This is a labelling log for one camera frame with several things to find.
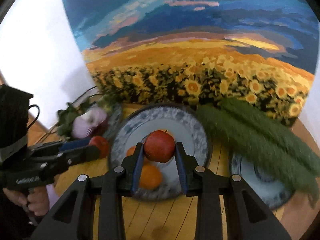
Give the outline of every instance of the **screw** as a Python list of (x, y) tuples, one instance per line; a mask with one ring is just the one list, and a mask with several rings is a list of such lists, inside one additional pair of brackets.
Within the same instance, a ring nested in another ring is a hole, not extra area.
[(82, 174), (82, 175), (80, 175), (79, 177), (78, 177), (78, 180), (79, 181), (85, 181), (87, 179), (87, 175), (85, 175), (85, 174)]
[(122, 172), (124, 170), (124, 168), (122, 167), (122, 166), (117, 166), (117, 167), (115, 167), (115, 169), (114, 169), (114, 171), (116, 172), (116, 173), (120, 173), (120, 172)]
[(41, 166), (40, 166), (40, 168), (43, 169), (43, 168), (45, 168), (47, 165), (48, 165), (47, 163), (42, 163)]
[(232, 179), (233, 179), (234, 181), (239, 182), (239, 181), (241, 181), (241, 176), (238, 175), (238, 174), (234, 174), (234, 175), (232, 175)]
[(196, 171), (197, 172), (204, 172), (205, 168), (203, 166), (196, 166)]

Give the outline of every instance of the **gray tape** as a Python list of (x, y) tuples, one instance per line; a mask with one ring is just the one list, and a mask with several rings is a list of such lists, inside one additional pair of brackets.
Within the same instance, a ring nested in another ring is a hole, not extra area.
[(27, 135), (20, 138), (15, 143), (0, 148), (0, 163), (4, 162), (7, 158), (9, 158), (12, 154), (15, 154), (18, 150), (20, 150), (22, 147), (24, 147), (28, 143), (28, 137)]

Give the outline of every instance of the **white wall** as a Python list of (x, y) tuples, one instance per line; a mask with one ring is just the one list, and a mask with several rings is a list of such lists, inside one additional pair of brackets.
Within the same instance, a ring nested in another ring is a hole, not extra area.
[(0, 25), (0, 55), (7, 84), (35, 95), (31, 103), (40, 106), (47, 128), (57, 110), (94, 86), (62, 0), (16, 0)]

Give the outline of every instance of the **sunflower painting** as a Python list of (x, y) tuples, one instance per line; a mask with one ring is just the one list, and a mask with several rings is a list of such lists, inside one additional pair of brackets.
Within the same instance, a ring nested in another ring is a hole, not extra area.
[(305, 0), (63, 0), (87, 68), (124, 102), (236, 97), (291, 126), (314, 79)]

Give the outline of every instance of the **onion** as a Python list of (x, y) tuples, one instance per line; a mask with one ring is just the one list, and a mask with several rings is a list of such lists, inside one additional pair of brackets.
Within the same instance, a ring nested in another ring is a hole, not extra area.
[(106, 118), (106, 112), (100, 107), (92, 108), (85, 114), (78, 116), (73, 122), (73, 138), (83, 139), (90, 136)]

